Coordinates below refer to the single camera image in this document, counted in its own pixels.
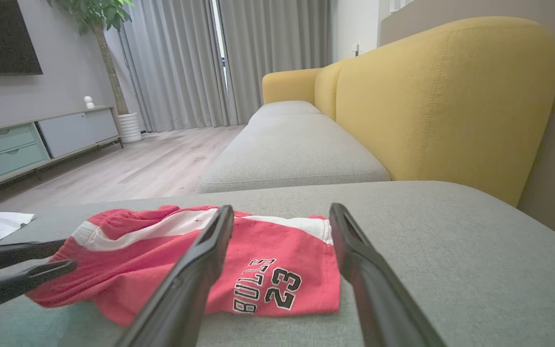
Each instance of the plant foliage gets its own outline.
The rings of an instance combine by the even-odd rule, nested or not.
[[[119,31],[121,24],[126,20],[132,21],[130,14],[123,9],[124,4],[134,6],[130,0],[46,0],[53,6],[56,2],[59,7],[73,15],[79,24],[79,33],[87,33],[92,26],[98,24],[106,29],[114,27]]]

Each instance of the white stripe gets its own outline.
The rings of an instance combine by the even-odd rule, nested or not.
[[[194,230],[203,229],[207,226],[216,211],[218,211],[218,209],[181,211],[174,213],[152,226],[132,231],[116,240],[109,239],[100,227],[85,221],[74,231],[72,237],[74,237],[81,246],[90,251],[116,251],[126,248],[139,240],[183,235]],[[331,239],[331,227],[328,220],[313,218],[285,219],[262,215],[251,215],[243,218],[297,228],[317,237],[326,244],[333,244],[333,240]]]

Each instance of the wooden floor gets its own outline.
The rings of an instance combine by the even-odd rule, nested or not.
[[[148,133],[124,149],[106,147],[40,174],[34,184],[6,187],[0,211],[194,194],[209,164],[243,127]]]

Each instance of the white cabinet door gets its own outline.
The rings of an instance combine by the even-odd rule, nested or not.
[[[110,113],[110,108],[86,112],[85,117],[93,143],[98,143],[119,135],[113,115]]]
[[[84,113],[38,121],[51,158],[57,158],[95,143]]]

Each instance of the yellow sofa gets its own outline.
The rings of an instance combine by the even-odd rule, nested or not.
[[[522,18],[470,18],[326,68],[269,73],[263,95],[315,105],[392,180],[454,182],[516,206],[555,98],[555,37]]]

